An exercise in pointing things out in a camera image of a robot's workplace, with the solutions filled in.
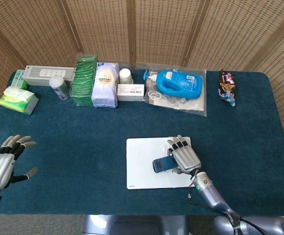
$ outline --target clear plastic bag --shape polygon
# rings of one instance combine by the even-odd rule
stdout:
[[[163,65],[139,65],[136,69],[146,69],[148,72],[144,74],[146,77],[146,94],[144,96],[144,101],[146,103],[162,106],[166,108],[176,109],[191,114],[197,114],[201,116],[207,116],[206,110],[206,70],[194,70],[184,67],[173,67],[173,66],[163,66]],[[154,74],[158,74],[162,71],[175,71],[181,72],[194,79],[194,76],[199,76],[202,78],[202,88],[201,93],[198,98],[181,98],[176,96],[167,95],[161,92],[155,81],[151,79]]]

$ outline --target floor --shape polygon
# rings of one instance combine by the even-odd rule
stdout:
[[[84,219],[85,215],[0,214],[0,235],[81,235]],[[212,216],[192,216],[190,232],[215,235],[213,219]]]

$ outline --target chocolate wrapper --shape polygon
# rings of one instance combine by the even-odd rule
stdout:
[[[220,71],[218,78],[218,91],[220,98],[235,106],[235,82],[234,76],[227,71]]]

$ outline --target stack of green sachets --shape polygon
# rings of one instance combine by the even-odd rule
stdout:
[[[97,56],[81,55],[75,67],[70,96],[79,106],[93,106],[91,96],[96,73]]]

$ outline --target blue felt surface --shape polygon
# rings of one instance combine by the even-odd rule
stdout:
[[[132,73],[142,83],[143,71]],[[0,107],[0,145],[10,135],[38,143],[15,174],[37,166],[27,182],[2,192],[1,213],[210,214],[187,203],[187,188],[127,190],[126,139],[189,136],[205,170],[241,215],[284,214],[284,134],[268,78],[234,72],[237,104],[218,96],[218,72],[207,72],[207,117],[119,102],[116,109],[77,107],[49,87],[31,116]],[[194,191],[194,200],[203,203]]]

